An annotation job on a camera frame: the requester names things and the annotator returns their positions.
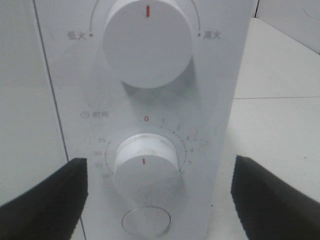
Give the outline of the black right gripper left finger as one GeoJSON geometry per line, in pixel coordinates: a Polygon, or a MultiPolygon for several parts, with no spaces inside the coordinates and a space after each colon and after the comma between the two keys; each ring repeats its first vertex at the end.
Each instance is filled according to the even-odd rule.
{"type": "Polygon", "coordinates": [[[69,240],[88,197],[86,158],[74,158],[0,207],[2,240],[69,240]]]}

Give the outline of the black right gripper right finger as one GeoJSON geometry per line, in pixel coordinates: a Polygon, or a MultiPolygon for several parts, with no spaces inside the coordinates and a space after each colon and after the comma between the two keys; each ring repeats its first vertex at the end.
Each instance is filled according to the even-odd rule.
{"type": "Polygon", "coordinates": [[[253,159],[236,156],[230,193],[249,240],[320,238],[320,203],[253,159]]]}

